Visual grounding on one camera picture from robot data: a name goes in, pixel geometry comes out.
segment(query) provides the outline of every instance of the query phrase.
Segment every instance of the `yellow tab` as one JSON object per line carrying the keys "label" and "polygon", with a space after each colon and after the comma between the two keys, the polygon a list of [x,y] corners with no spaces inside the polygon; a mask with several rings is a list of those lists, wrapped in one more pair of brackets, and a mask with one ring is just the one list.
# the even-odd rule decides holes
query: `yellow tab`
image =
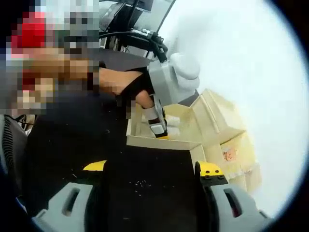
{"label": "yellow tab", "polygon": [[169,136],[168,135],[167,136],[162,136],[162,137],[159,137],[157,139],[169,139]]}
{"label": "yellow tab", "polygon": [[91,163],[87,165],[86,167],[84,167],[83,171],[103,171],[105,163],[106,163],[106,160]]}
{"label": "yellow tab", "polygon": [[204,161],[199,161],[198,163],[201,168],[200,176],[223,175],[221,169],[214,163],[208,163]]}

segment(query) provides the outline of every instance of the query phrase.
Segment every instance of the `white wall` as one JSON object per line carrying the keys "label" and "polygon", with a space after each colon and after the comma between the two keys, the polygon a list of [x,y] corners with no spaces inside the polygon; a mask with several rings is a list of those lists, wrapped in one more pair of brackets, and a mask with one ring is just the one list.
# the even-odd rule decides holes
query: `white wall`
{"label": "white wall", "polygon": [[263,183],[253,197],[274,217],[294,193],[309,140],[307,61],[290,26],[258,0],[176,0],[160,35],[201,65],[198,91],[238,106]]}

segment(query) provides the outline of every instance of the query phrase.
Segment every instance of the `black fabric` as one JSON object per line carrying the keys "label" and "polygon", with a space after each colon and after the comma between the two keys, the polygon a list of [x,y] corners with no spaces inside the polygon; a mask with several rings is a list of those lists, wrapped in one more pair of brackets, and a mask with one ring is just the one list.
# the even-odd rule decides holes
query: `black fabric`
{"label": "black fabric", "polygon": [[154,94],[154,88],[151,83],[147,67],[131,69],[128,71],[138,71],[141,72],[138,78],[132,81],[122,92],[117,96],[120,105],[131,106],[131,101],[134,101],[136,96],[143,90],[146,90],[149,94]]}
{"label": "black fabric", "polygon": [[94,73],[87,73],[87,90],[92,91],[92,93],[97,96],[99,95],[100,87],[98,84],[94,82]]}
{"label": "black fabric", "polygon": [[96,60],[103,60],[106,67],[116,71],[127,71],[139,67],[147,67],[150,60],[129,53],[99,48]]}
{"label": "black fabric", "polygon": [[24,163],[27,135],[15,120],[8,116],[4,116],[4,118],[2,149],[6,159],[8,176],[14,183],[15,196],[18,197],[21,195],[21,171]]}
{"label": "black fabric", "polygon": [[0,19],[2,24],[2,36],[10,36],[16,24],[21,22],[23,12],[34,11],[36,0],[8,1],[5,3],[5,10],[1,11]]}
{"label": "black fabric", "polygon": [[99,61],[99,62],[98,62],[98,66],[99,66],[100,68],[106,69],[106,65],[105,65],[104,61]]}
{"label": "black fabric", "polygon": [[108,204],[109,196],[109,162],[105,163],[104,171],[81,172],[85,175],[84,180],[79,180],[81,184],[93,183],[84,219],[86,232],[98,232],[108,230]]}
{"label": "black fabric", "polygon": [[12,185],[12,181],[7,175],[4,175],[1,165],[0,183],[0,205],[2,212],[0,218],[1,231],[33,231],[34,227],[31,224],[30,218],[17,203],[14,197],[14,187]]}
{"label": "black fabric", "polygon": [[[126,109],[107,94],[75,94],[49,108],[26,147],[23,191],[30,216],[68,182],[90,181],[86,165],[108,160],[108,231],[195,231],[189,151],[126,146]],[[95,211],[104,216],[103,208]]]}

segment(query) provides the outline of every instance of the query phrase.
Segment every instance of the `person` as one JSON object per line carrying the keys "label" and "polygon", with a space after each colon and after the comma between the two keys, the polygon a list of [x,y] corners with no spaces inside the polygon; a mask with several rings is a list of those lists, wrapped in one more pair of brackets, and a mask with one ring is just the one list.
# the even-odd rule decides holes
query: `person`
{"label": "person", "polygon": [[[97,78],[99,88],[105,92],[122,96],[128,101],[135,99],[143,108],[154,106],[147,91],[151,87],[145,69],[142,72],[141,69],[118,72],[101,66],[97,72],[92,72],[92,61],[71,58],[63,49],[46,45],[46,30],[42,22],[44,15],[35,12],[34,6],[35,1],[24,0],[17,4],[9,1],[6,4],[7,11],[1,15],[4,36],[1,38],[0,109],[3,112],[15,106],[16,99],[12,98],[12,92],[36,91],[35,84],[42,79],[94,82]],[[15,199],[10,179],[1,166],[0,184],[3,189],[0,191],[0,205],[6,212],[1,219],[1,230],[14,231],[19,226],[23,229],[31,227],[29,218]],[[10,223],[11,218],[17,219],[19,223]]]}
{"label": "person", "polygon": [[[100,65],[96,71],[95,61],[72,58],[70,54],[65,54],[63,48],[48,43],[46,38],[51,36],[43,12],[24,13],[21,23],[17,24],[16,28],[10,37],[10,53],[6,56],[9,57],[7,63],[11,71],[4,75],[6,79],[11,78],[5,81],[11,83],[11,86],[3,85],[3,87],[13,88],[16,92],[14,85],[17,85],[17,89],[20,88],[18,80],[21,79],[22,89],[18,90],[29,95],[29,92],[40,92],[41,89],[38,87],[40,85],[37,84],[44,83],[46,79],[81,80],[87,81],[88,85],[90,82],[96,82],[103,91],[116,96],[121,95],[127,101],[135,99],[145,109],[154,106],[147,91],[147,89],[152,91],[152,86],[146,69],[119,72]],[[8,98],[13,94],[8,90],[5,92],[7,96],[2,98],[9,102]],[[14,102],[6,107],[14,108]]]}

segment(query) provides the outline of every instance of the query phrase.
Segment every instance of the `person's hand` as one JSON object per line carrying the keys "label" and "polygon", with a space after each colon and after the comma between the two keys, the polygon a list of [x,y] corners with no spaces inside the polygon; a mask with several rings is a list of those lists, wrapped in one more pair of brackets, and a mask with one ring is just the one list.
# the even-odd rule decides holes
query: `person's hand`
{"label": "person's hand", "polygon": [[[107,91],[120,95],[122,91],[131,84],[136,78],[143,73],[138,71],[119,72],[110,69],[99,69],[99,85]],[[142,90],[136,95],[136,102],[144,109],[149,109],[154,106],[154,102],[146,90]]]}
{"label": "person's hand", "polygon": [[[23,89],[26,91],[36,91],[30,93],[32,95],[46,95],[40,85],[53,85],[53,81],[41,81],[43,79],[73,79],[87,80],[88,76],[88,60],[73,60],[68,55],[64,55],[61,49],[57,48],[35,48],[25,49],[25,56],[28,60],[25,61],[26,71],[23,77]],[[120,72],[105,68],[100,68],[99,86],[106,92],[119,95],[122,91],[132,83],[142,73],[138,71]],[[154,103],[147,91],[143,90],[136,95],[136,102],[143,108],[151,108]]]}

